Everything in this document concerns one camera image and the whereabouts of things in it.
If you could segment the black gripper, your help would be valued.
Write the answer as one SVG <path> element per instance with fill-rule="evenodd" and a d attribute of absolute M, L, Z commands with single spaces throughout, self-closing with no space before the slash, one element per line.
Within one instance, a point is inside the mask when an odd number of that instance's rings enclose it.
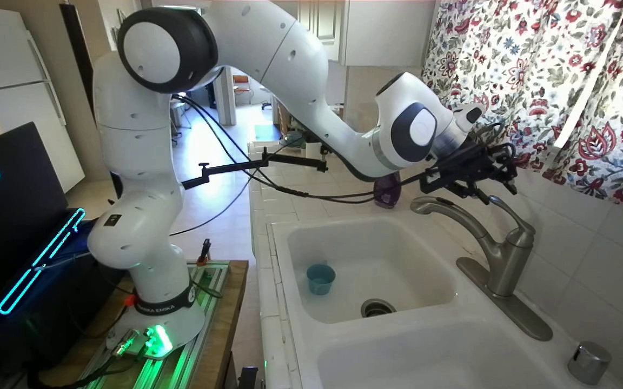
<path fill-rule="evenodd" d="M 514 144 L 502 143 L 505 126 L 491 123 L 467 134 L 466 143 L 451 156 L 439 158 L 419 178 L 423 192 L 446 189 L 456 196 L 477 196 L 489 203 L 479 181 L 499 181 L 511 195 L 518 192 Z"/>

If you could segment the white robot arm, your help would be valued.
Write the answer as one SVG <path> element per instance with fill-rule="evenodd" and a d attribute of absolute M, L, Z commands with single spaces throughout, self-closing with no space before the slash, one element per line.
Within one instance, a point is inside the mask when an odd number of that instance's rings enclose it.
<path fill-rule="evenodd" d="M 118 202 L 88 233 L 92 255 L 125 270 L 134 304 L 106 344 L 164 359 L 205 331 L 188 261 L 168 243 L 186 185 L 175 178 L 172 97 L 216 80 L 228 68 L 267 90 L 362 179 L 383 179 L 427 158 L 430 189 L 464 196 L 481 179 L 509 183 L 513 154 L 477 139 L 479 107 L 446 108 L 411 72 L 377 90 L 377 123 L 353 130 L 327 100 L 327 49 L 273 0 L 207 0 L 128 15 L 114 49 L 95 64 L 93 97 L 106 169 L 121 181 Z"/>

